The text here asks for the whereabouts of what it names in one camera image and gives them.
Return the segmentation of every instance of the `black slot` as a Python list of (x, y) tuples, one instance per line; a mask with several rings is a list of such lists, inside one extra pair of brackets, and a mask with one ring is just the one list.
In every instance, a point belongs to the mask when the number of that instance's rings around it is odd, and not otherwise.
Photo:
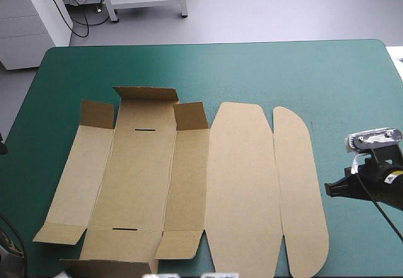
[(131, 229), (131, 228), (112, 228), (112, 230), (118, 230), (118, 231), (137, 231), (137, 229)]

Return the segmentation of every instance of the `green table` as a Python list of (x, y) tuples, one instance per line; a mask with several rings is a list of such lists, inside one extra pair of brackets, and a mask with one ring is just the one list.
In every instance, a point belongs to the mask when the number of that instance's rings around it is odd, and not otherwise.
[[(62, 270), (75, 247), (32, 243), (63, 171), (80, 120), (82, 98), (113, 103), (121, 86), (175, 87), (182, 102), (203, 101), (211, 124), (224, 101), (282, 105), (306, 122), (312, 137), (331, 237), (321, 276), (402, 275), (403, 246), (372, 203), (325, 195), (351, 164), (351, 132), (403, 130), (403, 84), (376, 40), (54, 48), (45, 56), (0, 157), (0, 209), (23, 235), (32, 275)], [(385, 206), (403, 230), (403, 213)], [(161, 262), (183, 275), (213, 270), (206, 238), (196, 257)], [(282, 248), (277, 275), (288, 275)]]

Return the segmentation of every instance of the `gray floor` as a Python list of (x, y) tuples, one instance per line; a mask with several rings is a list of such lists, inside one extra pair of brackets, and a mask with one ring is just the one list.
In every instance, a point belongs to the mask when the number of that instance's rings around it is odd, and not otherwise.
[[(179, 7), (120, 11), (120, 22), (92, 27), (71, 45), (273, 42), (376, 38), (403, 45), (403, 0), (188, 0), (189, 17)], [(101, 21), (86, 9), (91, 23)], [(80, 12), (71, 10), (82, 20)], [(85, 27), (76, 27), (85, 33)], [(8, 72), (0, 67), (0, 132), (7, 137), (35, 69)]]

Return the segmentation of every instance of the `cardboard panel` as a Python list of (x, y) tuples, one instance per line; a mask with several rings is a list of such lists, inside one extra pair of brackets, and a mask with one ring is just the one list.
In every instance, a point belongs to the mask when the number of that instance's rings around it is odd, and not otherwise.
[(156, 259), (192, 259), (199, 246), (201, 231), (165, 231)]
[(122, 99), (178, 101), (175, 88), (115, 86)]
[(324, 265), (329, 234), (308, 128), (294, 112), (274, 110), (281, 218), (294, 278), (312, 277)]
[(88, 229), (80, 259), (148, 262), (156, 269), (154, 254), (162, 232)]
[(223, 103), (210, 130), (205, 229), (217, 272), (275, 274), (281, 218), (273, 135), (260, 106)]
[(115, 108), (112, 104), (81, 101), (80, 125), (113, 129)]
[(203, 231), (209, 130), (178, 131), (164, 231)]
[(172, 105), (176, 101), (122, 100), (116, 130), (176, 130)]
[(115, 132), (91, 227), (162, 231), (175, 135)]
[(174, 105), (176, 130), (207, 129), (208, 123), (202, 102)]
[(114, 260), (62, 260), (73, 277), (81, 278), (141, 278), (149, 274), (145, 262), (119, 262)]
[(46, 217), (46, 223), (56, 225), (44, 226), (34, 241), (75, 244), (80, 239), (78, 231), (88, 226), (112, 138), (113, 130), (79, 126)]
[(63, 245), (75, 245), (86, 230), (84, 226), (57, 225), (45, 223), (39, 230), (34, 242), (59, 243)]

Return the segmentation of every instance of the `black cable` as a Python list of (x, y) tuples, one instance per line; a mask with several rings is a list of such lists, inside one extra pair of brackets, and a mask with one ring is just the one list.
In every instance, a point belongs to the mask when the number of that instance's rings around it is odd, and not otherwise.
[[(105, 18), (105, 20), (104, 20), (104, 21), (102, 21), (102, 22), (99, 22), (99, 23), (90, 23), (90, 24), (88, 24), (88, 26), (97, 26), (97, 25), (103, 25), (105, 22), (107, 22), (107, 21), (108, 21), (108, 19), (109, 19), (109, 16), (108, 16), (108, 17), (106, 17), (106, 18)], [(82, 22), (80, 22), (80, 21), (77, 21), (77, 20), (75, 20), (75, 19), (73, 19), (73, 18), (71, 18), (71, 20), (73, 20), (75, 23), (77, 23), (77, 24), (79, 24), (79, 25), (87, 25), (87, 24), (82, 23)]]
[(61, 17), (62, 17), (62, 19), (63, 19), (65, 25), (67, 25), (67, 27), (72, 31), (72, 33), (75, 34), (76, 36), (80, 37), (80, 38), (86, 38), (86, 37), (89, 35), (89, 25), (88, 25), (87, 16), (86, 16), (86, 14), (84, 13), (84, 10), (82, 11), (82, 14), (84, 15), (84, 19), (85, 19), (85, 21), (86, 21), (87, 33), (86, 33), (85, 35), (80, 35), (80, 34), (77, 34), (75, 31), (73, 31), (73, 29), (69, 26), (69, 24), (67, 23), (67, 21), (65, 20), (63, 14), (62, 14), (62, 11), (60, 10), (59, 6), (57, 5), (56, 0), (52, 0), (52, 1), (53, 1), (54, 4), (56, 5), (56, 8), (57, 8), (57, 10), (59, 11), (59, 14), (61, 15)]
[(361, 180), (361, 177), (358, 175), (357, 173), (357, 179), (358, 182), (360, 183), (361, 187), (364, 189), (364, 191), (366, 192), (366, 195), (368, 195), (368, 197), (371, 199), (371, 201), (373, 202), (373, 204), (375, 205), (375, 207), (377, 207), (377, 209), (381, 212), (382, 216), (386, 219), (386, 221), (388, 222), (388, 224), (390, 225), (390, 227), (395, 231), (395, 233), (397, 234), (397, 236), (399, 236), (400, 240), (402, 240), (403, 242), (403, 235), (400, 233), (400, 231), (396, 228), (396, 226), (393, 224), (393, 222), (390, 220), (390, 218), (386, 215), (385, 211), (379, 206), (379, 204), (377, 203), (376, 200), (374, 200), (374, 198), (372, 197), (372, 195), (370, 194), (370, 192), (368, 191), (368, 189), (365, 187), (363, 181)]
[(18, 233), (17, 229), (13, 226), (13, 224), (10, 222), (10, 220), (5, 217), (2, 213), (0, 213), (0, 218), (9, 226), (9, 228), (13, 231), (15, 236), (17, 237), (18, 241), (21, 244), (21, 249), (24, 254), (24, 277), (23, 278), (28, 278), (28, 255), (26, 254), (26, 247), (23, 241), (23, 238), (21, 235)]

